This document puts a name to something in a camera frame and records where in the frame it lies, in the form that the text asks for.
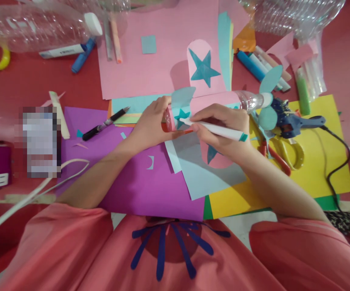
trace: power cord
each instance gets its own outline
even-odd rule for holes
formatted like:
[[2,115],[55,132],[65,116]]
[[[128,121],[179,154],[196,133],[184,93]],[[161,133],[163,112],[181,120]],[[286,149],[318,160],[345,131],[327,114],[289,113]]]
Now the power cord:
[[320,127],[321,129],[327,131],[328,133],[330,133],[332,136],[334,136],[336,139],[338,139],[341,143],[343,143],[343,145],[346,147],[347,151],[348,151],[348,158],[346,159],[346,161],[340,165],[339,167],[335,168],[334,170],[332,170],[328,175],[327,175],[327,178],[326,178],[326,181],[327,181],[327,184],[329,185],[332,193],[333,193],[333,199],[334,199],[334,203],[336,205],[336,207],[338,208],[338,210],[341,212],[341,213],[344,213],[341,208],[339,207],[339,203],[338,203],[338,196],[337,196],[337,192],[335,192],[335,189],[333,187],[333,184],[331,184],[331,176],[338,170],[340,170],[341,168],[343,168],[344,166],[347,165],[347,163],[349,163],[350,161],[350,148],[349,146],[347,145],[347,143],[342,139],[340,138],[338,135],[336,135],[334,132],[332,132],[327,126],[323,125]]

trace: clear plastic bottle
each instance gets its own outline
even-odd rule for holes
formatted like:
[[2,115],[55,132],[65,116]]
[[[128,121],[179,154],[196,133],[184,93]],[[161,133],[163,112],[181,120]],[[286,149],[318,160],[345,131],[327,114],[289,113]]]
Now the clear plastic bottle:
[[82,15],[60,3],[0,6],[0,46],[16,53],[86,43],[102,35],[94,13]]
[[272,103],[271,93],[254,94],[248,91],[234,91],[240,100],[239,109],[244,109],[248,113],[253,110],[265,108]]
[[345,0],[261,0],[256,5],[255,28],[278,36],[295,31],[311,38],[339,13]]

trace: blue marker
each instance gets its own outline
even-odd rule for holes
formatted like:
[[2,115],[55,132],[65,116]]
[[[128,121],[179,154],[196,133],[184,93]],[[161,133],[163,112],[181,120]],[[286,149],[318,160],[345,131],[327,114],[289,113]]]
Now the blue marker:
[[264,79],[265,74],[254,64],[254,62],[244,53],[239,51],[237,58],[243,65],[258,79],[260,82]]
[[95,46],[95,37],[91,37],[86,43],[87,51],[85,51],[84,53],[80,53],[77,59],[75,60],[73,66],[71,67],[71,70],[73,71],[73,73],[76,74],[79,72],[83,64],[86,62],[87,57],[93,50],[94,46]]

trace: teal star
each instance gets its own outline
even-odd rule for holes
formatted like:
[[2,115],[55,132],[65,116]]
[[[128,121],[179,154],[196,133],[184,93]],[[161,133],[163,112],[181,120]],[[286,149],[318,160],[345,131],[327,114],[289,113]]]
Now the teal star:
[[177,129],[179,129],[184,124],[184,122],[180,121],[179,119],[180,118],[187,118],[189,116],[190,116],[190,112],[185,113],[182,109],[179,111],[179,115],[174,117],[176,120],[178,120],[178,128]]
[[191,57],[196,66],[196,71],[194,75],[192,75],[191,81],[204,80],[210,88],[210,78],[221,75],[216,70],[211,68],[210,51],[207,53],[203,61],[201,61],[191,49],[188,50],[190,51]]

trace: bottle cap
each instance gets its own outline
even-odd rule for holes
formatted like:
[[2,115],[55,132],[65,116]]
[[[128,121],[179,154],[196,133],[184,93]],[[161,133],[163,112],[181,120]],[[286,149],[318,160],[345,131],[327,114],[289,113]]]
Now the bottle cap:
[[85,22],[90,32],[94,36],[101,36],[102,27],[98,17],[93,12],[85,13],[83,16],[85,17]]
[[264,102],[263,102],[263,105],[261,105],[261,108],[268,107],[269,105],[271,105],[273,101],[273,95],[271,93],[260,93],[260,94],[257,94],[256,96],[263,97],[264,99]]

